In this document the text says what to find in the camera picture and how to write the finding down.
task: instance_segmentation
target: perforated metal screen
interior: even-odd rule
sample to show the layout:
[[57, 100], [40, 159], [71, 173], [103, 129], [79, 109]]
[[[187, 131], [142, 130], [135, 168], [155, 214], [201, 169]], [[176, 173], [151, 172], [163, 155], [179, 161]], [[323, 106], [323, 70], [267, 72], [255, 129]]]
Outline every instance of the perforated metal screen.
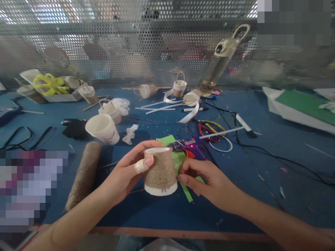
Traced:
[[171, 86], [183, 70], [195, 87], [216, 44], [248, 23], [218, 85], [333, 84], [332, 46], [257, 45], [256, 0], [2, 0], [0, 19], [0, 77], [8, 82], [38, 69], [97, 87]]

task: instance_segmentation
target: water bottle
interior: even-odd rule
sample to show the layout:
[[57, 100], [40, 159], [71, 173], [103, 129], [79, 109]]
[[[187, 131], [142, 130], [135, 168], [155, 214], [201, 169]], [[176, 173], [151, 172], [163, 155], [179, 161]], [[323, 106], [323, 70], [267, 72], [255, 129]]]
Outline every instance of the water bottle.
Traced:
[[[235, 38], [237, 31], [242, 27], [247, 28], [243, 37]], [[208, 97], [211, 95], [218, 80], [220, 79], [224, 70], [228, 66], [229, 61], [234, 55], [238, 45], [240, 44], [242, 39], [248, 34], [249, 30], [250, 25], [242, 24], [235, 30], [231, 38], [225, 38], [216, 45], [214, 55], [206, 70], [205, 77], [199, 87], [202, 96]]]

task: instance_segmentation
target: wooden table edge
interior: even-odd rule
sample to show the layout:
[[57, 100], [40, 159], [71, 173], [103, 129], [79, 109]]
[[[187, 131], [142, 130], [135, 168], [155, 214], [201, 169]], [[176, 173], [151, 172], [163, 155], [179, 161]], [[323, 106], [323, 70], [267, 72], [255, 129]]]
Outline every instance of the wooden table edge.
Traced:
[[[50, 225], [43, 224], [33, 226], [31, 231], [43, 232]], [[335, 238], [335, 229], [321, 228], [328, 235]], [[211, 239], [221, 241], [246, 241], [246, 242], [268, 242], [273, 239], [267, 234], [253, 233], [229, 233], [229, 232], [209, 232], [209, 231], [183, 231], [183, 230], [162, 230], [148, 228], [132, 228], [132, 227], [94, 227], [90, 234], [105, 235], [125, 235], [125, 236], [142, 236], [142, 237], [160, 237], [160, 238], [185, 238], [185, 239]]]

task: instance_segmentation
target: blue table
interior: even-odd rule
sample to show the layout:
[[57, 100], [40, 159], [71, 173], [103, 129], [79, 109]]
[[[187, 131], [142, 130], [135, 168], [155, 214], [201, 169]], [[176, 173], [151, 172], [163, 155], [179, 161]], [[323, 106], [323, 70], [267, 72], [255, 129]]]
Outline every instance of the blue table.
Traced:
[[[136, 124], [139, 124], [140, 127], [135, 132], [135, 139], [132, 140], [133, 146], [143, 140], [162, 138], [170, 134], [177, 139], [189, 136], [185, 131], [185, 125], [176, 123], [186, 115], [181, 111], [182, 107], [176, 107], [176, 111], [161, 111], [149, 115], [146, 115], [145, 111], [134, 109], [134, 107], [161, 101], [162, 91], [158, 92], [156, 100], [142, 101], [133, 94], [132, 90], [100, 89], [97, 93], [98, 95], [110, 95], [113, 98], [128, 99], [131, 103], [129, 115], [132, 117], [168, 122], [165, 125], [156, 125], [155, 122], [152, 122], [153, 124], [137, 122]], [[15, 96], [14, 93], [0, 96], [0, 106], [13, 107], [10, 99]], [[44, 224], [50, 224], [64, 213], [64, 206], [82, 152], [87, 144], [87, 142], [66, 138], [62, 134], [65, 127], [60, 122], [64, 118], [88, 120], [98, 114], [99, 106], [84, 112], [83, 109], [89, 106], [84, 100], [42, 105], [34, 104], [27, 99], [19, 102], [25, 110], [39, 111], [45, 114], [22, 114], [5, 127], [0, 128], [0, 146], [19, 126], [31, 128], [36, 134], [35, 140], [48, 126], [53, 126], [55, 132], [48, 134], [42, 141], [43, 148], [52, 151], [69, 151], [72, 155], [73, 161], [63, 175], [61, 183], [57, 186], [57, 196], [52, 198], [51, 205], [43, 220]], [[335, 182], [335, 160], [304, 145], [305, 143], [309, 144], [335, 156], [335, 136], [286, 121], [280, 116], [270, 113], [266, 96], [261, 91], [226, 91], [221, 93], [216, 101], [209, 102], [223, 109], [238, 112], [255, 132], [261, 134], [258, 138], [251, 139], [244, 130], [240, 131], [239, 139], [243, 144], [265, 148], [275, 155], [296, 161], [317, 171], [329, 182]], [[199, 112], [197, 117], [202, 120], [216, 121], [226, 129], [229, 126], [234, 126], [233, 118], [229, 113], [219, 113], [212, 107], [209, 111]], [[120, 138], [123, 137], [126, 128], [131, 125], [132, 120], [125, 117], [121, 124], [117, 125]], [[198, 135], [196, 123], [190, 124], [188, 128], [193, 134]], [[335, 200], [333, 199], [335, 190], [333, 188], [313, 180], [315, 177], [311, 173], [297, 165], [279, 161], [259, 150], [241, 147], [236, 143], [233, 134], [227, 136], [233, 142], [231, 152], [222, 153], [209, 145], [207, 146], [220, 170], [234, 184], [249, 195], [277, 207], [277, 203], [271, 195], [273, 194], [287, 213], [313, 226], [326, 229], [335, 228]], [[120, 160], [133, 146], [129, 146], [121, 140], [114, 146], [104, 146], [99, 166]], [[219, 149], [227, 149], [224, 140], [215, 146]], [[288, 172], [283, 172], [280, 169], [282, 167], [286, 168]], [[97, 171], [95, 188], [105, 180], [112, 169], [113, 167], [102, 168]], [[134, 190], [141, 190], [142, 187], [143, 181], [140, 181]], [[281, 196], [280, 187], [283, 188], [286, 199]], [[106, 214], [94, 231], [142, 236], [267, 239], [260, 229], [247, 220], [220, 211], [204, 197], [198, 197], [192, 191], [191, 195], [194, 203], [187, 201], [180, 186], [174, 194], [167, 197], [154, 197], [145, 191], [132, 193]]]

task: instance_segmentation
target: green card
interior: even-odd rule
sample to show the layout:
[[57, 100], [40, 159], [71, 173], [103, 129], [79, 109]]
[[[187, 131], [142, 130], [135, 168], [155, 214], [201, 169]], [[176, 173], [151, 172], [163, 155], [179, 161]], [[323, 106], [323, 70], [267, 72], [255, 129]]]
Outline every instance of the green card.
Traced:
[[335, 126], [335, 114], [326, 109], [319, 109], [319, 106], [326, 104], [328, 100], [297, 91], [284, 91], [276, 101]]
[[[166, 136], [164, 138], [160, 138], [160, 139], [156, 139], [156, 140], [162, 142], [163, 143], [162, 146], [168, 146], [169, 144], [176, 141], [173, 135], [169, 135], [169, 136]], [[174, 169], [176, 171], [176, 176], [178, 177], [179, 167], [182, 164], [182, 162], [184, 160], [186, 160], [186, 155], [183, 151], [174, 151], [174, 152], [172, 152], [172, 158], [173, 158]], [[196, 179], [203, 182], [201, 177], [197, 177]], [[181, 185], [181, 187], [182, 187], [182, 189], [183, 189], [183, 191], [184, 191], [184, 193], [187, 197], [188, 202], [192, 202], [193, 198], [192, 198], [191, 194], [189, 193], [187, 186], [185, 186], [182, 183], [180, 185]]]

